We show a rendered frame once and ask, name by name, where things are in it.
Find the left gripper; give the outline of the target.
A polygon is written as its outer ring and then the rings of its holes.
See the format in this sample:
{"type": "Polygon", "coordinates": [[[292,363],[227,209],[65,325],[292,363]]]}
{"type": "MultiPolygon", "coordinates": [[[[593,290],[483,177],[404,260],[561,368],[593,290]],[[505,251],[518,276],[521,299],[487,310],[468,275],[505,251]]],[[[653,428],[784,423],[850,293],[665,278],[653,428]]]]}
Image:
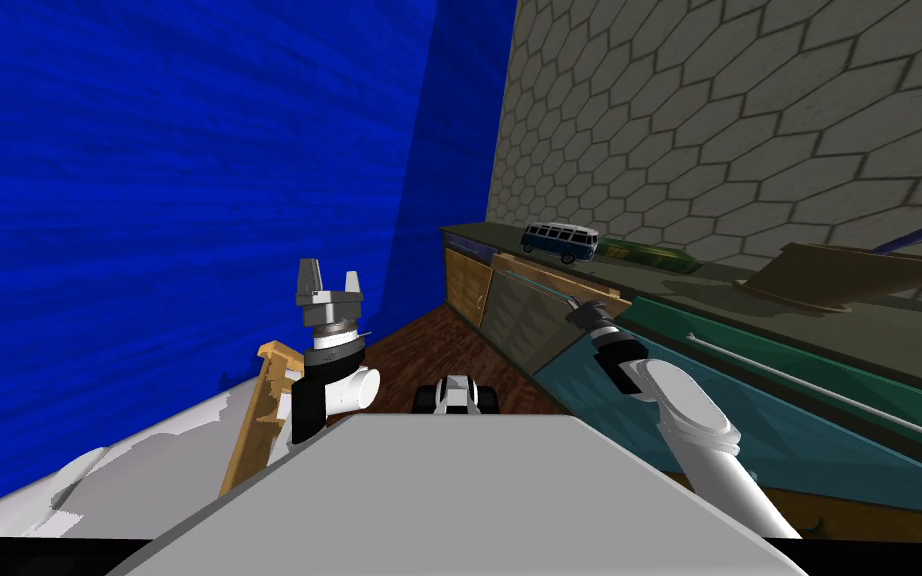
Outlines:
{"type": "Polygon", "coordinates": [[[361,317],[363,294],[357,271],[346,272],[344,291],[322,290],[318,259],[301,259],[295,302],[306,327],[357,322],[361,317]]]}

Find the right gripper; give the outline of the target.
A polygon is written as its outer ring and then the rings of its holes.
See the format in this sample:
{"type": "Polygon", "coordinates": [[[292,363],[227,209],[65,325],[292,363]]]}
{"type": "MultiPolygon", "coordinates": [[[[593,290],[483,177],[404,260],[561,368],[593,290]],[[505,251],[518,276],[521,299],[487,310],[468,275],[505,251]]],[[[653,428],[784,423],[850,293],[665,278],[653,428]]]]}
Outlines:
{"type": "Polygon", "coordinates": [[[590,300],[581,304],[576,300],[567,302],[573,305],[573,311],[567,314],[565,320],[579,330],[583,332],[616,330],[614,319],[607,313],[604,302],[599,300],[590,300]]]}

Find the thin grey bar handle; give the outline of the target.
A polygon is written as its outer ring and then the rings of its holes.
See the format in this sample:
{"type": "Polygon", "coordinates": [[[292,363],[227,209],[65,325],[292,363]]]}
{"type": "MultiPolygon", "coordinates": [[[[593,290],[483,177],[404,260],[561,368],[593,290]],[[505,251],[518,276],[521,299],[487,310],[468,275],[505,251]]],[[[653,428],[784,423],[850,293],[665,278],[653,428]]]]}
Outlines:
{"type": "Polygon", "coordinates": [[[559,300],[565,302],[567,305],[569,305],[571,308],[573,308],[573,310],[578,310],[578,308],[581,306],[581,302],[578,301],[574,296],[569,295],[569,294],[565,294],[565,293],[562,293],[562,292],[559,292],[559,291],[557,291],[557,290],[555,290],[555,289],[553,289],[553,288],[550,288],[550,287],[548,287],[548,286],[546,286],[546,285],[543,285],[543,284],[541,284],[541,283],[535,282],[535,281],[530,280],[530,279],[528,279],[528,278],[526,278],[526,277],[520,276],[520,275],[516,274],[516,273],[515,273],[514,271],[512,271],[512,270],[506,270],[506,271],[504,272],[504,274],[507,275],[507,276],[509,276],[509,277],[511,277],[511,278],[513,278],[513,279],[515,279],[515,280],[520,281],[520,282],[521,282],[522,284],[524,284],[524,285],[528,285],[528,286],[532,287],[533,289],[536,289],[536,290],[538,290],[538,291],[540,291],[540,292],[543,292],[543,293],[549,295],[550,297],[554,297],[554,298],[557,298],[557,299],[559,299],[559,300]]]}

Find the brown panelled cupboard door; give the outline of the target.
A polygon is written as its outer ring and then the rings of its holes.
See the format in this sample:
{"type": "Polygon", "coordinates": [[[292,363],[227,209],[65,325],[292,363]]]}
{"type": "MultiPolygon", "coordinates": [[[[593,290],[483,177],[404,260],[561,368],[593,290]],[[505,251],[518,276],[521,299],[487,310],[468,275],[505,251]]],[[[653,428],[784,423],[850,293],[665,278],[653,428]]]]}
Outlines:
{"type": "Polygon", "coordinates": [[[602,301],[607,313],[614,318],[631,306],[631,302],[623,299],[614,288],[510,254],[496,254],[491,266],[494,275],[480,331],[503,356],[529,374],[545,367],[584,333],[565,320],[573,308],[505,275],[506,270],[572,295],[580,302],[602,301]]]}

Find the blue toy van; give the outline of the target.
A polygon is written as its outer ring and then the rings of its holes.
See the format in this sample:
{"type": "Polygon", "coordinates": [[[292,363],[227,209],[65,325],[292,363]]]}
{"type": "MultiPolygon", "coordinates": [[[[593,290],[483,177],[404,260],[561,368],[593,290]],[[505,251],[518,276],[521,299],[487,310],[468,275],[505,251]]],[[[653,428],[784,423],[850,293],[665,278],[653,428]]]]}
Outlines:
{"type": "Polygon", "coordinates": [[[521,236],[524,252],[543,251],[559,256],[564,264],[594,258],[600,234],[587,227],[559,222],[533,222],[521,236]]]}

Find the green flat box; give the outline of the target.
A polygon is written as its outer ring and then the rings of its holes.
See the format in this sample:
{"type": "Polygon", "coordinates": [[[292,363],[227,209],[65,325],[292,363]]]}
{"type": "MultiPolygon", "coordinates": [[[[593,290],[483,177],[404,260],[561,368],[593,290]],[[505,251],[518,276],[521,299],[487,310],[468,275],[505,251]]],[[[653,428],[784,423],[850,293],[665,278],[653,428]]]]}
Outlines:
{"type": "Polygon", "coordinates": [[[691,275],[703,266],[702,261],[678,249],[608,237],[600,239],[596,253],[624,262],[647,266],[647,268],[656,268],[683,275],[691,275]]]}

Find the light wooden cupboard door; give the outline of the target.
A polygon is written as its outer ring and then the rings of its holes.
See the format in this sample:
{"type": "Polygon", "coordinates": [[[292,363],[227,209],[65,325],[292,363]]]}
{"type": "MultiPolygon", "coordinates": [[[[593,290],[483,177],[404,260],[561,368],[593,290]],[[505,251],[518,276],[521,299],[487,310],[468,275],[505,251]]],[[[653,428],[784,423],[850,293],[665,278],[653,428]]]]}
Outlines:
{"type": "Polygon", "coordinates": [[[444,249],[446,299],[474,327],[483,323],[486,299],[493,277],[490,266],[444,249]]]}

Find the yellow wooden chair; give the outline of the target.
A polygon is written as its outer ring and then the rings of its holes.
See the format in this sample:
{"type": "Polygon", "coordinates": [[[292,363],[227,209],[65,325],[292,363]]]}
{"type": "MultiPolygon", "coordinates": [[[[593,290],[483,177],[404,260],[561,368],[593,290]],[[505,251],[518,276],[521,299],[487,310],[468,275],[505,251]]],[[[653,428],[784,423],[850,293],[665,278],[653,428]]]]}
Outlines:
{"type": "Polygon", "coordinates": [[[294,349],[271,341],[258,348],[262,367],[239,431],[219,496],[231,492],[266,465],[286,416],[278,416],[280,398],[303,375],[303,357],[294,349]]]}

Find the green drawer front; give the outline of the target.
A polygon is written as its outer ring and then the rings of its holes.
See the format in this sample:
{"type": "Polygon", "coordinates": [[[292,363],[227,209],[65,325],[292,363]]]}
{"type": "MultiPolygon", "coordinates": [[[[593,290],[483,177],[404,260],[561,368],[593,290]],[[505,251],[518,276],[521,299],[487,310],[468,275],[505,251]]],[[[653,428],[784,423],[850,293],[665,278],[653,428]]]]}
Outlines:
{"type": "Polygon", "coordinates": [[[916,431],[711,351],[688,341],[686,335],[693,333],[728,351],[922,426],[922,390],[919,388],[647,298],[635,298],[619,318],[630,327],[644,329],[708,359],[747,372],[755,379],[762,379],[766,387],[792,398],[817,415],[833,416],[869,434],[891,438],[894,443],[905,441],[922,447],[922,435],[916,431]]]}

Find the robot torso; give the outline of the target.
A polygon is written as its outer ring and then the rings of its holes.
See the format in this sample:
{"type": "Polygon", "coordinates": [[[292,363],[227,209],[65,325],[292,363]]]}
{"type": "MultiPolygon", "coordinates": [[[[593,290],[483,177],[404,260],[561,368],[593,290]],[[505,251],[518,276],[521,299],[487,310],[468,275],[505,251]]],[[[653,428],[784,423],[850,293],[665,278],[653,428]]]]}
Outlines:
{"type": "Polygon", "coordinates": [[[573,417],[351,416],[249,489],[247,516],[309,484],[321,527],[372,533],[356,576],[807,576],[573,417]]]}

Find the teal appliance door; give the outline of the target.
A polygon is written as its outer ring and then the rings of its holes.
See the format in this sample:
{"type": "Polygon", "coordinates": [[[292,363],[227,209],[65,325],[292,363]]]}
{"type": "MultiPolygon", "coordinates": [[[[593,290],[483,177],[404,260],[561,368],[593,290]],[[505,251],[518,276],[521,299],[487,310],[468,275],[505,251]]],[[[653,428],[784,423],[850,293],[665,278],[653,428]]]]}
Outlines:
{"type": "MultiPolygon", "coordinates": [[[[684,370],[740,431],[739,460],[764,488],[922,510],[922,464],[732,377],[644,340],[650,356],[684,370]]],[[[648,464],[681,467],[654,403],[621,394],[582,336],[536,372],[567,410],[648,464]]]]}

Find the white bed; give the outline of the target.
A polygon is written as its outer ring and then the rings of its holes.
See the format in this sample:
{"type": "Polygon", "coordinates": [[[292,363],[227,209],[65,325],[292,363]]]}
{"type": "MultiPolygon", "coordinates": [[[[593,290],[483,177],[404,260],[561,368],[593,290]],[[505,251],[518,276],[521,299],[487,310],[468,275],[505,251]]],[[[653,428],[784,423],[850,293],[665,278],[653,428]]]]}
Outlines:
{"type": "Polygon", "coordinates": [[[33,537],[153,539],[218,497],[255,382],[113,445],[33,537]]]}

